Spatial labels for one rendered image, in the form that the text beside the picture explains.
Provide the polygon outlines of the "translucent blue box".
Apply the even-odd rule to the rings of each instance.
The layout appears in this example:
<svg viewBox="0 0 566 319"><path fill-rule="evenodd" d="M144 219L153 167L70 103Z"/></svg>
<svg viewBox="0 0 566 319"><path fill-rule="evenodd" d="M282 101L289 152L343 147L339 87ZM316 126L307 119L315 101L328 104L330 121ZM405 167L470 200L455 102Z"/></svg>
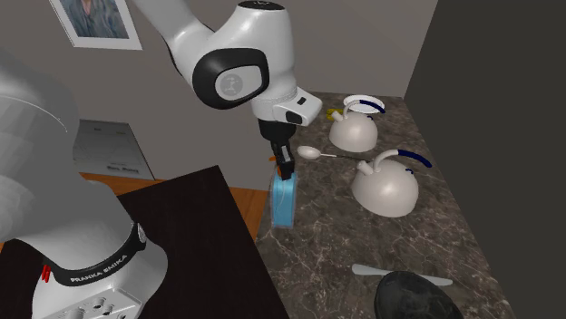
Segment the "translucent blue box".
<svg viewBox="0 0 566 319"><path fill-rule="evenodd" d="M278 170L274 172L269 190L271 225L273 227L293 227L297 181L296 173L293 173L289 179L282 179Z"/></svg>

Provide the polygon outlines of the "white plate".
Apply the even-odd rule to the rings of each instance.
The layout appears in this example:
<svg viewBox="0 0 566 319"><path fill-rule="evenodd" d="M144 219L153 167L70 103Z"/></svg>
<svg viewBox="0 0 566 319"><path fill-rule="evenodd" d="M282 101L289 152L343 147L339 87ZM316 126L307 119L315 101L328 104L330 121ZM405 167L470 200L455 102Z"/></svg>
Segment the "white plate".
<svg viewBox="0 0 566 319"><path fill-rule="evenodd" d="M344 106L353 102L349 107L350 111L356 111L364 114L383 113L385 111L385 104L378 98L364 94L348 95L344 100Z"/></svg>

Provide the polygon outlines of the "dark robot stand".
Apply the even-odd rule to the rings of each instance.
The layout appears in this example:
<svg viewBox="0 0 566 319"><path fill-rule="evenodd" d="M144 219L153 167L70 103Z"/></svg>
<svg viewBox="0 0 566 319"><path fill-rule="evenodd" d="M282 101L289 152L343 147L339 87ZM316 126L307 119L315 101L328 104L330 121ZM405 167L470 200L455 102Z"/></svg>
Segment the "dark robot stand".
<svg viewBox="0 0 566 319"><path fill-rule="evenodd" d="M120 196L0 183L0 319L289 319L218 167Z"/></svg>

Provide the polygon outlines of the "white butter knife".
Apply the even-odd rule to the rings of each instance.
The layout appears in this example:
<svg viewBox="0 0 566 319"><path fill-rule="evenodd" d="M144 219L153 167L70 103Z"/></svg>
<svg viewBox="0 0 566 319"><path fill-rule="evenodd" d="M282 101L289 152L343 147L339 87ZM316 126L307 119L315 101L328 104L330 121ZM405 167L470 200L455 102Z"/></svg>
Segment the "white butter knife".
<svg viewBox="0 0 566 319"><path fill-rule="evenodd" d="M351 270L355 275L358 276L386 276L392 273L392 270L384 270L380 268L374 268L371 266L364 266L359 264L353 264L351 266ZM454 282L452 279L429 276L429 275L421 275L421 277L438 286L449 286Z"/></svg>

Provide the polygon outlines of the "white chart board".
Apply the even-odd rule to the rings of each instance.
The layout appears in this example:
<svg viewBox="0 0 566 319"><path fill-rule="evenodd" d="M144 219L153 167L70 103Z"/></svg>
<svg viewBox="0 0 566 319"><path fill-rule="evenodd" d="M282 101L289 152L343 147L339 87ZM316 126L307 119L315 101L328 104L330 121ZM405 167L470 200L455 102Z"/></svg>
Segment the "white chart board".
<svg viewBox="0 0 566 319"><path fill-rule="evenodd" d="M128 123L80 119L73 146L79 172L155 180Z"/></svg>

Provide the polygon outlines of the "black bowl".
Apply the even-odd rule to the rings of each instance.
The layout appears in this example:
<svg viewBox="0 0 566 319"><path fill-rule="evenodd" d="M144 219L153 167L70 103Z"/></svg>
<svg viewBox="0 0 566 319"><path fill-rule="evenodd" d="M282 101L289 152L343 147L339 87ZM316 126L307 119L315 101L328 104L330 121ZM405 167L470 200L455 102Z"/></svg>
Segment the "black bowl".
<svg viewBox="0 0 566 319"><path fill-rule="evenodd" d="M408 271L380 280L374 299L376 319L464 319L451 297L431 281Z"/></svg>

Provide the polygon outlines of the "framed portrait wall picture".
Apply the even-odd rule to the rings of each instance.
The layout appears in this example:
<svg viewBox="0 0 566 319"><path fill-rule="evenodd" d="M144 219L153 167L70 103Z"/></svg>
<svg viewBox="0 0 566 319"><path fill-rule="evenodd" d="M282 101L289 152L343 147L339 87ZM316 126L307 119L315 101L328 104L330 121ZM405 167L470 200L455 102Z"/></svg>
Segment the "framed portrait wall picture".
<svg viewBox="0 0 566 319"><path fill-rule="evenodd" d="M125 0L49 0L75 48L140 51Z"/></svg>

